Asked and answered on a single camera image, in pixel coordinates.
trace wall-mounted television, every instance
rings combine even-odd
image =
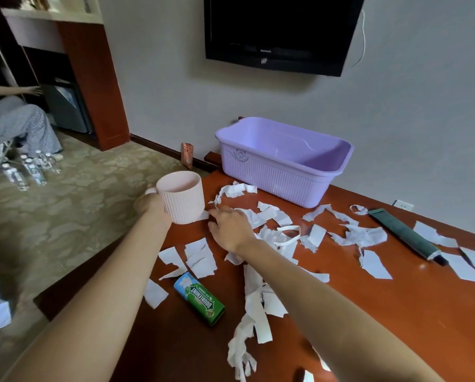
[[[340,76],[364,0],[204,0],[206,58]]]

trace striped pants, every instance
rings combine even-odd
[[[62,150],[42,109],[17,96],[7,96],[0,100],[0,144],[16,137],[25,137],[30,157],[36,156],[36,150],[52,154]]]

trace ribbed ceramic mug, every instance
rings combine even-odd
[[[161,177],[156,187],[147,189],[146,194],[158,193],[165,203],[165,212],[176,224],[196,221],[204,211],[202,179],[194,172],[175,172]]]

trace carpet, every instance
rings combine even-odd
[[[48,323],[32,299],[129,230],[148,183],[185,170],[134,142],[101,152],[58,136],[62,173],[47,185],[19,192],[0,174],[0,297],[13,314],[0,329],[0,378]]]

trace orange wooden tabletop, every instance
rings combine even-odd
[[[203,179],[206,202],[214,199],[220,188],[234,179],[214,172]],[[329,212],[323,212],[314,222],[301,217],[309,210],[259,191],[235,199],[222,198],[223,205],[251,208],[260,200],[278,206],[306,234],[316,223],[330,232],[344,235],[345,228]],[[360,226],[372,228],[378,224],[369,216],[353,215],[349,206],[363,205],[369,209],[385,208],[408,226],[416,220],[454,237],[461,246],[475,250],[475,234],[431,219],[394,208],[353,192],[330,186],[321,204],[351,215]],[[277,227],[273,220],[267,222]],[[241,266],[224,261],[227,252],[212,239],[207,222],[189,225],[173,224],[163,248],[176,246],[185,260],[184,245],[206,237],[214,253],[218,270],[201,283],[226,307],[226,312],[214,327],[208,327],[173,289],[175,279],[158,278],[175,269],[158,260],[151,279],[168,293],[156,310],[142,302],[132,332],[116,367],[112,380],[134,381],[232,381],[234,369],[227,364],[228,341],[245,313],[244,278]],[[52,285],[35,302],[52,319],[88,281],[113,251],[118,242],[100,252],[81,267]],[[326,235],[316,254],[298,244],[294,258],[299,266],[312,272],[330,274],[336,289],[377,321],[387,327],[421,356],[447,382],[475,381],[475,283],[459,279],[449,266],[427,262],[388,233],[383,244],[369,248],[376,252],[393,276],[379,280],[362,270],[355,245],[342,247]],[[456,249],[443,249],[457,254]],[[299,333],[289,315],[269,316],[273,341],[257,344],[256,338],[246,341],[247,351],[257,360],[257,372],[248,381],[293,381],[307,369],[317,381],[335,380],[323,371],[316,353]]]

